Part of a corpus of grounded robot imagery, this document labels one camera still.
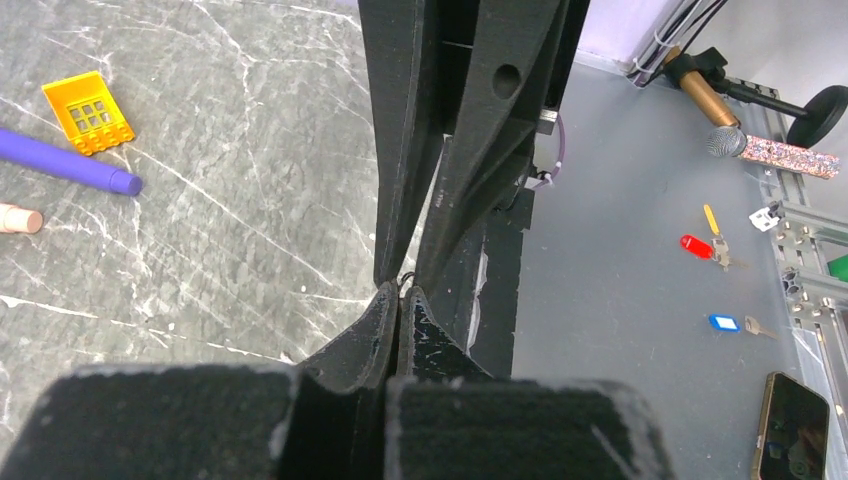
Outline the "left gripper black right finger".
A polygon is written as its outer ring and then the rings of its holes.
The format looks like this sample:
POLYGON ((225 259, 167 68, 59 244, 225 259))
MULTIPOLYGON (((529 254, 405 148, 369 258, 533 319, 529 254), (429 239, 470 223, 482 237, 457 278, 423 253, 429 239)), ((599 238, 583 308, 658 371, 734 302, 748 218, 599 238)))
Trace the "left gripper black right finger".
POLYGON ((655 414, 611 380, 490 377, 445 334, 424 292, 401 316, 387 384, 388 479, 671 479, 655 414))

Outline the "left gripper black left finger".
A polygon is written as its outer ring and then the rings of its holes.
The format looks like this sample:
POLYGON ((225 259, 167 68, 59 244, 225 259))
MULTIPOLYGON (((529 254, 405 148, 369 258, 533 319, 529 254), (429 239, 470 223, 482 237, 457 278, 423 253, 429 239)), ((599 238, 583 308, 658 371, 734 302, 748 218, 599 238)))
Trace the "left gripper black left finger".
POLYGON ((298 365, 92 364, 37 399, 5 479, 380 479, 399 292, 298 365))

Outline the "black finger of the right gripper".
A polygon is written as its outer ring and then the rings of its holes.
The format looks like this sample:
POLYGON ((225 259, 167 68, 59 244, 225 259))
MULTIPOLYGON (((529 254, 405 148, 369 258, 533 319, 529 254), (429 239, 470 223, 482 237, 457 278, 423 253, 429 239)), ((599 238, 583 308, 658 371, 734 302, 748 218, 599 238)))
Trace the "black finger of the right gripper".
POLYGON ((532 159, 558 63, 569 66, 586 1, 482 1, 453 135, 442 155, 415 284, 436 289, 462 237, 496 206, 532 159))
POLYGON ((433 1, 361 1, 378 163, 373 280, 402 268, 442 144, 433 1))

